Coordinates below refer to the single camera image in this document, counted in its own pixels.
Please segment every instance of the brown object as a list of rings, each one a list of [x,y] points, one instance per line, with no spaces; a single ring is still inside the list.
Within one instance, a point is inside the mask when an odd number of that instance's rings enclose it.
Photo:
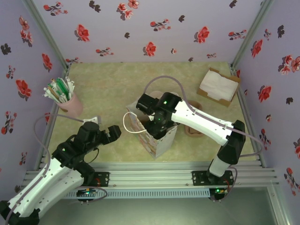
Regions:
[[[218,74],[220,74],[219,71],[216,70],[216,69],[210,68],[209,70],[210,70],[210,71],[213,71],[213,72],[216,72],[216,73],[218,73]],[[220,103],[221,105],[224,105],[224,106],[228,107],[228,106],[230,105],[230,103],[233,101],[233,98],[234,98],[234,96],[236,95],[236,92],[238,91],[238,89],[239,89],[239,87],[240,87],[240,78],[238,78],[237,76],[225,76],[225,75],[222,75],[222,74],[220,74],[220,75],[221,75],[222,77],[226,78],[226,79],[229,79],[229,80],[232,80],[232,81],[234,81],[234,82],[239,83],[239,84],[238,84],[238,87],[237,87],[236,90],[235,90],[235,93],[234,93],[234,95],[233,95],[231,101],[227,101],[227,100],[224,100],[224,99],[216,100],[216,99],[214,99],[214,98],[211,98],[211,97],[209,97],[209,96],[207,95],[207,92],[206,92],[206,91],[203,91],[202,89],[200,89],[200,87],[198,88],[197,94],[198,94],[198,95],[201,95],[201,96],[204,96],[204,97],[206,97],[206,98],[208,98],[208,99],[210,99],[210,100],[212,100],[212,101],[214,101],[214,102],[218,102],[218,103]]]
[[[188,100],[188,103],[201,110],[202,111],[202,105],[199,103],[199,102],[196,102],[196,101],[192,101],[192,100]],[[189,126],[186,126],[184,125],[184,133],[187,135],[187,136],[190,136],[190,137],[202,137],[204,136],[204,134],[202,134],[201,132],[189,127]]]

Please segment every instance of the paper bag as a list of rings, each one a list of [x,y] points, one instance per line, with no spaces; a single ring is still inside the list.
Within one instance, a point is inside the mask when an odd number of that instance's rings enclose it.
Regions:
[[[133,131],[144,130],[145,127],[142,123],[145,123],[149,120],[149,117],[138,110],[135,106],[137,101],[133,102],[130,105],[127,105],[126,108],[129,112],[133,112],[137,117],[129,113],[130,127]],[[166,152],[172,145],[175,134],[177,131],[177,125],[169,128],[164,137],[160,139],[155,139],[147,131],[137,134],[140,143],[144,148],[154,157],[157,158]]]

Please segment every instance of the white tissue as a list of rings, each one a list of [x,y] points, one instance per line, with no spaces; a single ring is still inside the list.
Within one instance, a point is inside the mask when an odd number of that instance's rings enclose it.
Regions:
[[[238,85],[239,83],[209,70],[200,84],[200,89],[207,92],[207,95],[215,100],[231,101]]]

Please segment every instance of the red flower pattern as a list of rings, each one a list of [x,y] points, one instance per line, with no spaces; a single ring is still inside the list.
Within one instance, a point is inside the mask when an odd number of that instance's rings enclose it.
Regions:
[[[207,54],[206,55],[208,59],[210,58],[216,58],[217,57],[217,54],[216,53],[213,53],[213,54]]]
[[[6,122],[4,127],[1,128],[1,133],[5,135],[7,132],[12,133],[14,130],[14,121],[17,117],[17,113],[14,113],[14,118],[10,116],[10,111],[5,112]]]
[[[295,153],[298,155],[298,158],[300,159],[300,146],[296,147]]]
[[[26,39],[26,32],[24,30],[21,30],[21,38]]]
[[[50,116],[45,116],[46,124],[49,123],[49,119],[50,119]]]
[[[205,39],[209,36],[210,32],[208,28],[205,26],[201,30],[199,30],[197,34],[198,43],[205,43]]]
[[[280,71],[282,75],[288,75],[288,73],[291,71],[291,69],[288,66],[283,67],[283,69]]]
[[[70,59],[66,59],[66,62],[67,63],[69,63],[69,65],[71,65],[72,63],[78,63],[78,60],[79,60],[79,58],[78,57],[76,57],[75,59],[73,59],[73,60],[70,60]]]
[[[251,49],[252,57],[254,58],[262,49],[263,40],[255,41]]]
[[[15,68],[12,68],[11,65],[8,66],[8,73],[6,74],[6,78],[14,78],[14,72],[15,72]]]
[[[296,190],[300,192],[300,185],[296,182],[295,178],[293,177],[293,171],[290,167],[286,169],[286,173],[284,174],[284,177],[291,188],[292,195],[296,196]]]
[[[107,47],[104,50],[96,49],[96,53],[99,53],[100,56],[113,55],[113,52],[110,52],[111,48]]]
[[[128,0],[128,1],[129,1],[129,3],[128,3],[129,7],[137,9],[137,6],[139,5],[138,1],[136,1],[136,0]]]
[[[285,63],[288,65],[290,64],[290,62],[293,60],[292,55],[287,55],[285,57]]]
[[[28,84],[24,80],[17,79],[15,81],[19,93],[24,96],[24,98],[29,98],[31,96],[31,89],[28,88]]]
[[[129,20],[132,15],[133,15],[132,10],[125,11],[125,18],[126,19]]]
[[[295,60],[291,63],[292,66],[292,72],[295,73],[295,71],[298,71],[300,69],[300,56],[298,56]]]
[[[19,23],[22,25],[23,30],[29,29],[27,20],[24,20],[22,16],[20,16],[20,18],[19,18]]]
[[[261,133],[262,134],[259,135],[259,138],[261,139],[261,141],[264,145],[264,149],[268,150],[268,146],[271,145],[271,141],[267,138],[265,129],[261,129]]]
[[[27,33],[27,39],[30,43],[33,43],[32,34],[29,31]]]
[[[267,122],[270,122],[272,120],[272,117],[271,117],[271,115],[267,115],[267,117],[266,117],[266,121]]]
[[[28,46],[32,47],[32,43],[33,43],[32,34],[29,31],[28,31],[28,33],[25,32],[26,30],[29,29],[27,20],[24,20],[23,17],[20,16],[19,22],[22,25],[22,30],[21,30],[20,34],[21,34],[23,43],[27,42]]]
[[[164,19],[164,21],[162,22],[155,22],[155,21],[152,21],[150,23],[150,26],[153,27],[154,31],[159,31],[159,30],[169,30],[171,29],[170,26],[166,27],[166,24],[169,23],[170,21],[168,19]]]
[[[126,10],[125,3],[120,3],[119,6],[118,6],[118,9],[121,10],[121,11],[125,11]]]
[[[48,72],[50,72],[50,70],[52,69],[52,63],[50,62],[48,55],[43,53],[42,57],[43,57],[44,67],[48,70]]]
[[[235,40],[238,38],[244,39],[246,37],[247,30],[242,30],[241,32],[229,32],[228,36],[230,37],[229,40]]]
[[[272,87],[271,86],[262,86],[260,91],[258,92],[258,99],[260,102],[267,100],[270,97]]]
[[[148,55],[148,56],[154,56],[154,52],[156,51],[156,46],[152,43],[152,42],[149,42],[146,47],[144,47],[144,52],[145,54],[144,55]]]
[[[63,7],[63,5],[57,1],[56,2],[56,5],[54,6],[48,6],[48,5],[44,5],[44,10],[46,10],[47,12],[50,12],[50,15],[52,16],[56,16],[56,15],[59,15],[59,14],[67,14],[68,11],[64,10],[62,12],[61,8]]]
[[[22,152],[22,153],[21,153],[21,156],[22,156],[22,157],[21,157],[21,161],[20,161],[19,165],[25,164],[27,152]]]
[[[90,35],[89,31],[81,24],[79,24],[77,27],[77,34],[79,36],[78,40],[81,40],[84,42],[90,41],[89,40],[89,35]]]

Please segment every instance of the beige floor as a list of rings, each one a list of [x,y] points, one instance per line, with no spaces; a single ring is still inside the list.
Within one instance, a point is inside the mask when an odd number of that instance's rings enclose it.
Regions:
[[[75,92],[84,107],[79,118],[88,119],[100,115],[101,130],[111,125],[118,125],[122,131],[117,141],[100,146],[100,154],[94,162],[211,161],[220,146],[207,136],[201,138],[186,136],[183,125],[179,125],[172,147],[157,159],[153,159],[137,137],[126,132],[122,125],[122,118],[126,112],[125,106],[137,100],[142,95],[145,85],[160,75],[170,75],[178,79],[185,88],[187,98],[200,102],[206,113],[232,122],[244,121],[237,96],[227,108],[196,94],[209,67],[219,70],[224,75],[230,75],[229,67],[225,62],[73,64],[69,77],[75,82]],[[148,90],[181,93],[178,85],[168,79],[154,82]],[[80,125],[79,122],[57,118],[49,145],[50,152],[54,152],[57,145],[69,136],[77,134]],[[251,142],[247,138],[242,154],[252,152]],[[96,152],[91,152],[85,160],[89,162],[95,155]],[[255,160],[255,157],[243,159]]]

